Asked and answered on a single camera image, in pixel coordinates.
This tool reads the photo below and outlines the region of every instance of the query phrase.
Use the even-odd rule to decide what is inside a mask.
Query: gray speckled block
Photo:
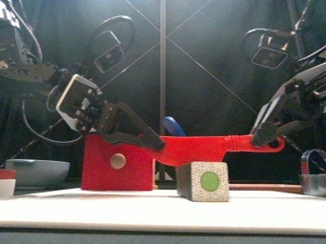
[[[177,168],[177,192],[196,202],[230,200],[229,165],[193,162]]]

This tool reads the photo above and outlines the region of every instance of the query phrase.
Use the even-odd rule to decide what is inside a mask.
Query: gray bowl
[[[17,172],[18,188],[55,188],[69,175],[70,163],[53,160],[9,159],[7,170]]]

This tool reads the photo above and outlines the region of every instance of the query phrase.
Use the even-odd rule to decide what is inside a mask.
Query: blue object
[[[174,118],[172,116],[165,117],[164,125],[165,125],[165,128],[168,129],[170,135],[186,136],[186,132],[184,131],[181,125],[178,124],[178,122],[174,120]]]

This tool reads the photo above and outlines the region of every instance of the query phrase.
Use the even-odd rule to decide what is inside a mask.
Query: red object
[[[15,171],[0,169],[0,179],[15,179]]]
[[[125,157],[121,169],[111,165],[113,156]],[[82,189],[91,191],[152,191],[153,157],[133,145],[111,145],[99,135],[87,135]]]
[[[165,149],[158,152],[149,150],[150,156],[161,163],[181,166],[194,161],[221,162],[228,152],[277,153],[285,148],[280,138],[280,146],[254,147],[252,135],[229,136],[162,136]]]

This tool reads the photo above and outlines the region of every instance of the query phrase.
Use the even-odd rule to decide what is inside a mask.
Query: red box
[[[82,190],[152,191],[153,183],[154,159],[145,149],[87,135]]]

